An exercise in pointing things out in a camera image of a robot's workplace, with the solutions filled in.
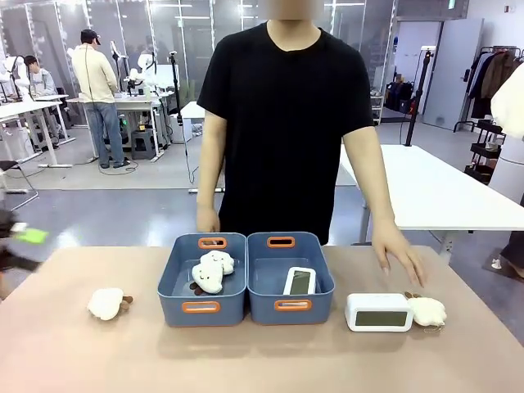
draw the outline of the black t-shirt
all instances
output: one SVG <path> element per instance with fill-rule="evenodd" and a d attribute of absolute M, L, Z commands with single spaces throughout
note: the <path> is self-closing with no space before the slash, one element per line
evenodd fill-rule
<path fill-rule="evenodd" d="M 341 137 L 373 125 L 360 54 L 324 31 L 285 52 L 262 24 L 219 42 L 198 104 L 228 121 L 220 230 L 327 243 Z"/>

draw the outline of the open doorway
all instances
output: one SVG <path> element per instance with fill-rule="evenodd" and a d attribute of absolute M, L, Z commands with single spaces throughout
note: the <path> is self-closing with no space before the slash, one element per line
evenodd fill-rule
<path fill-rule="evenodd" d="M 412 98 L 422 73 L 422 46 L 438 46 L 441 21 L 400 21 L 396 25 L 393 56 L 386 79 L 386 96 L 382 112 L 383 123 L 410 121 Z M 433 70 L 434 57 L 428 69 Z M 426 77 L 418 113 L 426 108 L 431 77 Z"/>

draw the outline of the black pants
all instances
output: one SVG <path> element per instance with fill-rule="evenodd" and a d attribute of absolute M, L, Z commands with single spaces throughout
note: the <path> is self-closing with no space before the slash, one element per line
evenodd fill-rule
<path fill-rule="evenodd" d="M 521 206 L 524 207 L 524 195 Z M 500 254 L 518 268 L 524 269 L 524 232 L 513 232 L 508 245 Z"/>

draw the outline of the neck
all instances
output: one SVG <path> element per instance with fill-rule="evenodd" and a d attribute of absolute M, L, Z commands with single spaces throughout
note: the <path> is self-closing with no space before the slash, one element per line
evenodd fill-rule
<path fill-rule="evenodd" d="M 284 51 L 306 49 L 320 37 L 320 30 L 312 20 L 269 20 L 268 34 Z"/>

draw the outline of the man's right hand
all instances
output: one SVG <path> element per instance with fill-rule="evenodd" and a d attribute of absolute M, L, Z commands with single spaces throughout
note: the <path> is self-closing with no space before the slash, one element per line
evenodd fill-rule
<path fill-rule="evenodd" d="M 196 209 L 196 230 L 198 232 L 220 232 L 220 219 L 211 206 L 198 206 Z"/>

